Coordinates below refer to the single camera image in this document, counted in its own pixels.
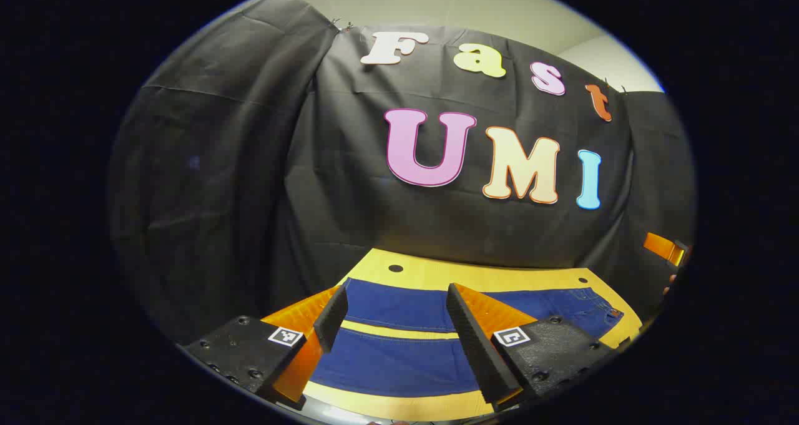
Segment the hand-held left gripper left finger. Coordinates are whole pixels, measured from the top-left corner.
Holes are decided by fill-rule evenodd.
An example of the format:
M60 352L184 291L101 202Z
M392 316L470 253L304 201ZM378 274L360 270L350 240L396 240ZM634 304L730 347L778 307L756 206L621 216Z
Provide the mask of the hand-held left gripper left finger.
M242 310L178 348L254 396L302 410L303 392L348 314L346 288L332 286L269 314L251 301L237 305Z

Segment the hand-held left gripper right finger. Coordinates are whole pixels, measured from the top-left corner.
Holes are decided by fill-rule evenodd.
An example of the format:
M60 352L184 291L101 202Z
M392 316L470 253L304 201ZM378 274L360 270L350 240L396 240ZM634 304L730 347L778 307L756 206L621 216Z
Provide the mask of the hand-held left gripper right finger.
M532 407L574 387L617 351L561 315L536 319L467 286L448 286L447 309L485 402Z

